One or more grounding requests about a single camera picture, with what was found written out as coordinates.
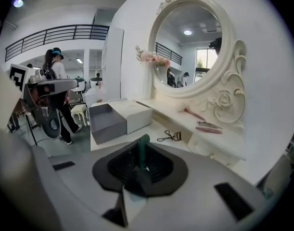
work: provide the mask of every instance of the person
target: person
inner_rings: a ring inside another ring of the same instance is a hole
[[[97,73],[97,76],[95,78],[91,78],[91,81],[97,81],[97,83],[95,84],[96,86],[99,85],[99,81],[102,81],[102,78],[100,78],[100,73]]]
[[[170,71],[170,68],[167,69],[167,85],[176,87],[175,75]]]
[[[46,52],[45,62],[42,68],[49,72],[51,78],[66,79],[64,65],[60,62],[63,58],[64,57],[59,48],[53,48]],[[77,133],[79,130],[81,130],[82,125],[77,125],[71,116],[71,107],[69,104],[65,103],[63,106],[59,107],[59,111],[63,114],[67,124],[69,125],[73,133]],[[61,137],[67,144],[72,144],[71,135],[64,127],[62,120],[60,120],[60,126]]]
[[[220,38],[217,38],[216,40],[212,41],[210,44],[209,44],[209,48],[213,48],[216,52],[216,55],[219,54],[219,51],[220,51],[220,47],[222,46],[222,37]]]
[[[97,73],[97,76],[95,78],[91,79],[92,81],[102,81],[102,78],[100,78],[100,73]]]
[[[45,62],[43,64],[43,69],[53,70],[56,79],[66,79],[66,74],[64,70],[64,65],[60,62],[64,56],[61,54],[59,48],[53,48],[46,52]]]
[[[187,76],[190,76],[188,72],[185,72],[182,76],[181,76],[181,79],[180,77],[178,78],[178,81],[177,81],[177,87],[180,88],[180,87],[186,87],[187,86],[187,79],[186,77]]]

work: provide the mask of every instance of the gray box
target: gray box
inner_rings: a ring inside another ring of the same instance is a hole
[[[127,121],[109,104],[89,108],[90,130],[97,144],[127,133]]]

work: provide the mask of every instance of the makeup brush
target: makeup brush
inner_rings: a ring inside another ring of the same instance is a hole
[[[199,119],[205,121],[205,119],[204,119],[202,116],[196,114],[196,113],[193,112],[193,111],[190,111],[190,110],[189,110],[189,107],[188,107],[188,105],[187,105],[186,103],[182,103],[182,102],[181,102],[181,103],[178,103],[178,104],[176,105],[175,108],[176,108],[176,111],[177,111],[177,112],[185,111],[185,112],[191,114],[192,116],[194,116],[194,117],[196,117],[196,118],[199,118]]]

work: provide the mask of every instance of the oval mirror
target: oval mirror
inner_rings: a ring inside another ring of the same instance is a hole
[[[170,67],[155,67],[155,72],[173,88],[199,81],[215,63],[221,41],[217,18],[198,3],[185,3],[160,26],[154,51],[169,59]]]

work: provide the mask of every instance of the white pillar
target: white pillar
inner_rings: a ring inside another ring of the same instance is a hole
[[[85,49],[84,50],[84,79],[87,82],[86,83],[87,90],[90,88],[89,86],[89,54],[90,54],[90,49]]]

